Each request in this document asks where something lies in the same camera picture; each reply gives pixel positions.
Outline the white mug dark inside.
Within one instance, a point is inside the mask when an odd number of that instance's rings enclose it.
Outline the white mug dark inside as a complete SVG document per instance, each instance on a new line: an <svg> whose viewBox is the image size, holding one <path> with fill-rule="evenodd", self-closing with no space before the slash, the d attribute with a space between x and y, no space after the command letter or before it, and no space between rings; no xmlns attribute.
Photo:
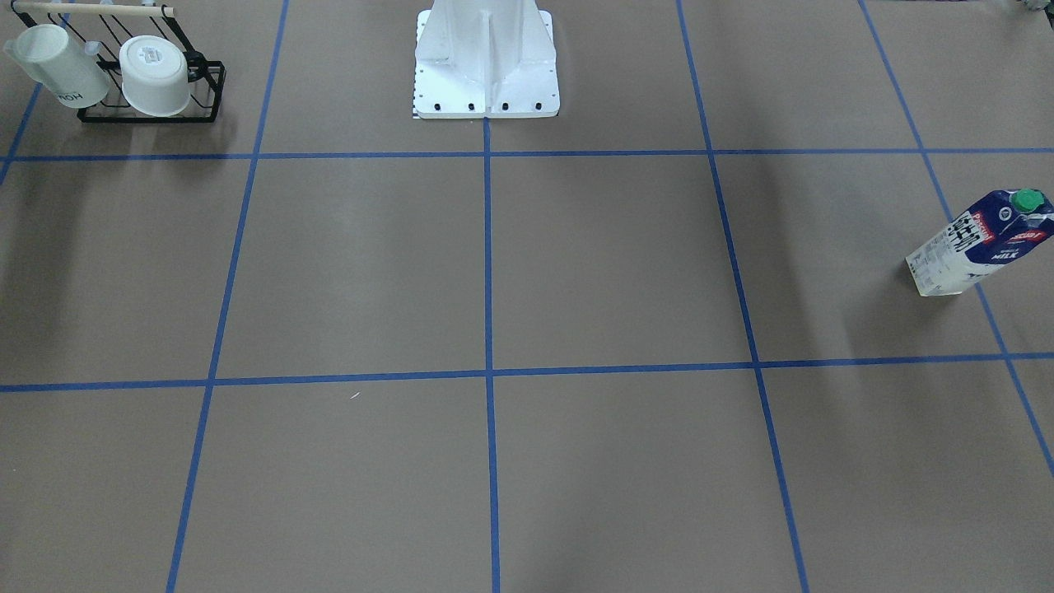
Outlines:
<svg viewBox="0 0 1054 593"><path fill-rule="evenodd" d="M171 117L191 102L184 53L158 36L135 36L120 46L121 90L129 105L153 117Z"/></svg>

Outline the blue white milk carton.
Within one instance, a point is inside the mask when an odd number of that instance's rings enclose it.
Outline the blue white milk carton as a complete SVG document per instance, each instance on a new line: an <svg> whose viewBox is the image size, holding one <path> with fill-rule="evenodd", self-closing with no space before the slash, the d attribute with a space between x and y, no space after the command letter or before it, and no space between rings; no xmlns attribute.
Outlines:
<svg viewBox="0 0 1054 593"><path fill-rule="evenodd" d="M960 294L1051 239L1052 202L1042 191L994 190L906 257L919 296Z"/></svg>

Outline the white mug in rack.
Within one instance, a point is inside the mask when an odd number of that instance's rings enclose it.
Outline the white mug in rack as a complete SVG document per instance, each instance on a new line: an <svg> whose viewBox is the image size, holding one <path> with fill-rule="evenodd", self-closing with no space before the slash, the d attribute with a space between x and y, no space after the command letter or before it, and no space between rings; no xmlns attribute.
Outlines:
<svg viewBox="0 0 1054 593"><path fill-rule="evenodd" d="M2 47L34 82L42 84L69 108L91 108L108 97L109 76L97 60L56 24L23 29Z"/></svg>

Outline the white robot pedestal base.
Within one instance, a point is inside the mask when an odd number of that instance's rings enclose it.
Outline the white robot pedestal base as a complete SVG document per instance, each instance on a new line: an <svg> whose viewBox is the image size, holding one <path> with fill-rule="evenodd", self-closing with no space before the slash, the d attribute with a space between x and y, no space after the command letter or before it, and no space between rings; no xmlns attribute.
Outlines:
<svg viewBox="0 0 1054 593"><path fill-rule="evenodd" d="M551 118L561 111L553 15L534 1L436 1L417 14L412 114Z"/></svg>

